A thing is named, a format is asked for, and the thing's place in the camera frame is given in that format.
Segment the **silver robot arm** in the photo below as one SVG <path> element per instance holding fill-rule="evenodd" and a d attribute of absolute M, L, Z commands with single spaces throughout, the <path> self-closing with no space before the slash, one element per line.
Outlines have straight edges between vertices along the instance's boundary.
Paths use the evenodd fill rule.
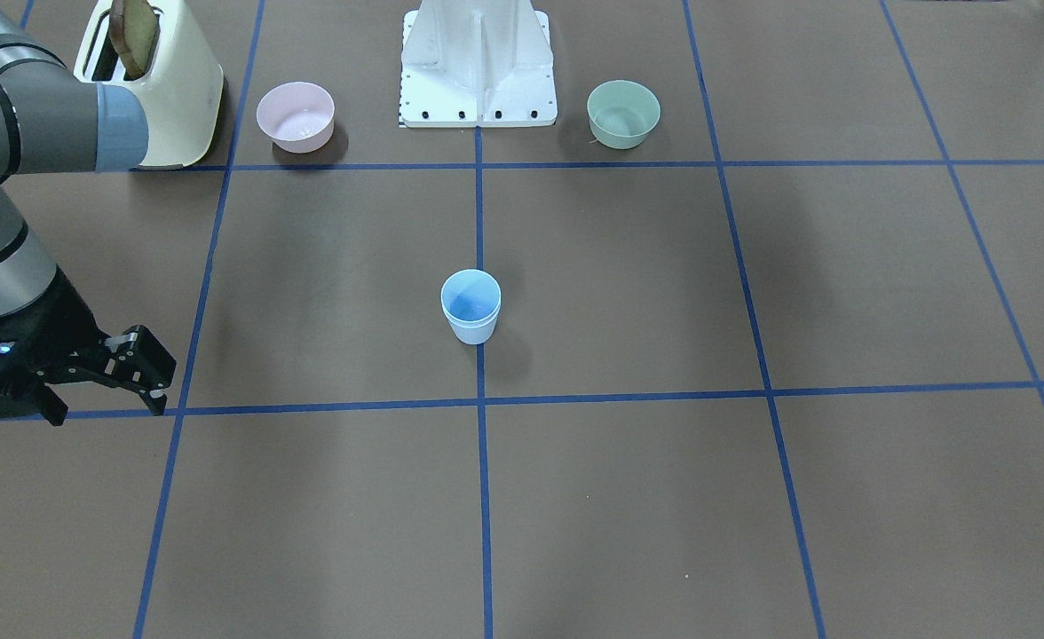
<path fill-rule="evenodd" d="M 54 388 L 80 382 L 129 390 L 165 412 L 176 360 L 144 325 L 101 330 L 3 188 L 15 175 L 133 169 L 147 146 L 130 91 L 76 80 L 0 11 L 0 418 L 60 426 L 68 408 Z"/>

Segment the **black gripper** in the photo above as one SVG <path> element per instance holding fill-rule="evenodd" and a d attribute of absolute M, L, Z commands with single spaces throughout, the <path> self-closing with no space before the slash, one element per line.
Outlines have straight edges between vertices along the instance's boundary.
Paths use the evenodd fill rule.
<path fill-rule="evenodd" d="M 129 390 L 164 416 L 177 361 L 145 325 L 120 335 L 101 331 L 71 280 L 56 270 L 34 302 L 0 316 L 0 420 L 40 416 L 64 423 L 67 403 L 54 385 L 92 382 Z"/>

